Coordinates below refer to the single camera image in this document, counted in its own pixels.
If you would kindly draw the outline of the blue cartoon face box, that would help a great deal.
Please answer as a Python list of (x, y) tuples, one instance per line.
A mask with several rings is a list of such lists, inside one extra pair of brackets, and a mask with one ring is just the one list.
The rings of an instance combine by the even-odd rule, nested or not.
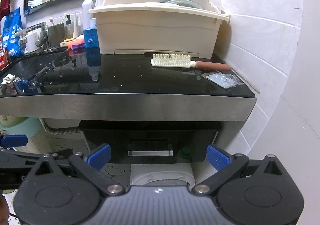
[(98, 48), (99, 40), (96, 28), (84, 29), (84, 43), (86, 48)]

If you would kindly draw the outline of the clear plastic bag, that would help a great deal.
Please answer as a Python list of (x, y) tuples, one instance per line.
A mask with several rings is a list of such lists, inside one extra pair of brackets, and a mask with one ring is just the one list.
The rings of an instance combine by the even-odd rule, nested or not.
[(234, 74), (214, 72), (204, 73), (201, 76), (224, 89), (244, 85), (244, 83)]

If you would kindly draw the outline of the white cup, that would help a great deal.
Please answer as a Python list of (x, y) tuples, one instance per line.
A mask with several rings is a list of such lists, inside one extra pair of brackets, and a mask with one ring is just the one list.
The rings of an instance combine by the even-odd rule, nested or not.
[(39, 33), (40, 30), (33, 30), (27, 33), (26, 38), (27, 38), (27, 43), (26, 43), (26, 53), (31, 53), (34, 52), (38, 49), (36, 46), (36, 42), (39, 40)]

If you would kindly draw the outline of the blue snack bag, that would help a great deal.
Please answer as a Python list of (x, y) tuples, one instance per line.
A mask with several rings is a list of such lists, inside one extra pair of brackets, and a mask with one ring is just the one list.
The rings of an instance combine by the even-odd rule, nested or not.
[(3, 26), (2, 45), (9, 52), (11, 58), (18, 58), (24, 55), (24, 50), (18, 44), (19, 37), (15, 33), (23, 29), (20, 9), (17, 8), (5, 17)]

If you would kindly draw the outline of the purple and orange box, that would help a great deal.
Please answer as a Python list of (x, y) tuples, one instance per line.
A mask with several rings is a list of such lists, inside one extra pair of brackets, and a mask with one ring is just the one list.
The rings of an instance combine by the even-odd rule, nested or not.
[(84, 35), (80, 35), (77, 38), (66, 39), (60, 43), (60, 47), (71, 49), (77, 51), (79, 49), (85, 48)]

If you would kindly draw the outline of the white plastic bottle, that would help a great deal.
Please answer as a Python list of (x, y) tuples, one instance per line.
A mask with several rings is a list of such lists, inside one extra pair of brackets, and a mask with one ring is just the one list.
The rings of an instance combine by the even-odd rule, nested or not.
[(93, 0), (84, 0), (82, 3), (82, 25), (83, 30), (89, 28), (90, 19), (93, 18), (93, 14), (89, 13), (90, 9), (94, 8)]

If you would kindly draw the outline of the beige plastic dish rack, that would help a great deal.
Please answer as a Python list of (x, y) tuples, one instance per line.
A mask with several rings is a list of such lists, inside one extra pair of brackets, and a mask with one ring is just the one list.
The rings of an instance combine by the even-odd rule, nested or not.
[(96, 0), (101, 54), (146, 52), (209, 59), (219, 29), (230, 17), (220, 0)]

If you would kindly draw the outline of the chrome sink faucet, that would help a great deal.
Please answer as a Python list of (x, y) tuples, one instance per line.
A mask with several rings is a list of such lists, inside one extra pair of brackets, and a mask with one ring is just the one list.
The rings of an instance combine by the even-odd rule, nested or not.
[[(48, 33), (46, 30), (46, 22), (41, 22), (38, 24), (35, 24), (33, 26), (30, 26), (28, 28), (24, 28), (20, 31), (17, 31), (14, 34), (15, 38), (19, 38), (19, 45), (21, 44), (34, 44), (37, 48), (47, 48), (49, 46), (49, 40), (48, 40)], [(37, 37), (35, 41), (29, 41), (28, 36), (31, 36), (32, 34), (37, 34)]]

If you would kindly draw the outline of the cream perforated laundry basket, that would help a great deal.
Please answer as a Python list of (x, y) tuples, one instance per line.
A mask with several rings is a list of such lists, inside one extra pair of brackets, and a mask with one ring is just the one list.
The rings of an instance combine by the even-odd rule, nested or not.
[(26, 146), (19, 146), (15, 149), (20, 152), (27, 153), (47, 153), (52, 151), (52, 147), (49, 142), (50, 137), (48, 133), (42, 129), (37, 132), (33, 137), (28, 138)]

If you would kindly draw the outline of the white brush with brown handle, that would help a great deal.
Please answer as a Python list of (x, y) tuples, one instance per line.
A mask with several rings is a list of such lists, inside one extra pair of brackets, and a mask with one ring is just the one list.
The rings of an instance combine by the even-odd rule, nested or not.
[(154, 54), (151, 59), (153, 67), (196, 68), (201, 70), (230, 71), (227, 64), (206, 61), (193, 61), (187, 54)]

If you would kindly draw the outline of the black drawer with metal handle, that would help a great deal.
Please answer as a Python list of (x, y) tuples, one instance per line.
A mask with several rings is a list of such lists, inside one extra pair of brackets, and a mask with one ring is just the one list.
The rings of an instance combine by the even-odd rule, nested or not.
[(82, 120), (87, 145), (111, 148), (112, 164), (197, 163), (206, 158), (220, 122)]

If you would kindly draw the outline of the dark green mug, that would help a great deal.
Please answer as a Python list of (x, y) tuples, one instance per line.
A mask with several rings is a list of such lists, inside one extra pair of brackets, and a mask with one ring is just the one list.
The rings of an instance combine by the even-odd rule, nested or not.
[(60, 43), (66, 39), (67, 26), (63, 23), (55, 24), (48, 27), (48, 41), (51, 46), (60, 46)]

